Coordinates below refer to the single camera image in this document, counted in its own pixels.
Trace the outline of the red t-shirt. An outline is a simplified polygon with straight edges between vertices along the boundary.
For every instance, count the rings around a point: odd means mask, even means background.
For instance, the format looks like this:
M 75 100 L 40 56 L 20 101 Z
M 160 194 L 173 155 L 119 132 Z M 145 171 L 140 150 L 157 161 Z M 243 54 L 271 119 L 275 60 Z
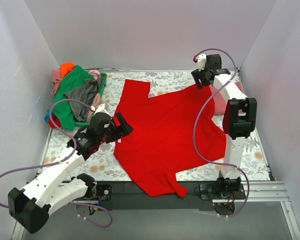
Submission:
M 116 108 L 133 131 L 116 142 L 114 156 L 130 179 L 151 197 L 185 187 L 176 174 L 225 156 L 226 135 L 213 122 L 208 86 L 149 97 L 150 83 L 127 79 Z

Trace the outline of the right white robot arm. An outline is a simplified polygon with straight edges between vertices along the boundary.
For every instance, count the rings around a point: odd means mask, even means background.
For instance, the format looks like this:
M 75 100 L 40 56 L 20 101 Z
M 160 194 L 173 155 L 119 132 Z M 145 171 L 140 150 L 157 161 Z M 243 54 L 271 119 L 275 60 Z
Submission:
M 219 54 L 206 55 L 201 52 L 194 56 L 193 61 L 197 69 L 191 74 L 197 87 L 201 89 L 213 85 L 226 103 L 222 120 L 226 147 L 219 177 L 215 181 L 202 183 L 199 192 L 203 199 L 227 199 L 244 192 L 240 166 L 244 145 L 256 127 L 257 100 L 247 97 L 232 81 L 235 76 L 222 67 Z

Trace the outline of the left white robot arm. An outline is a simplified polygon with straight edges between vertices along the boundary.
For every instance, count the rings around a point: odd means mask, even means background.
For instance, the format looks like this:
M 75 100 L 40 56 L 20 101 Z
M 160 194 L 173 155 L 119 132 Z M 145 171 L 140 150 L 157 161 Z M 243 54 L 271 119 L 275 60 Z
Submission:
M 71 201 L 93 199 L 97 182 L 92 176 L 82 173 L 67 184 L 62 182 L 97 152 L 100 145 L 120 140 L 132 131 L 120 112 L 113 117 L 106 112 L 97 112 L 90 124 L 81 127 L 67 143 L 53 166 L 47 167 L 22 189 L 10 190 L 7 195 L 9 214 L 34 234 L 47 223 L 52 213 Z

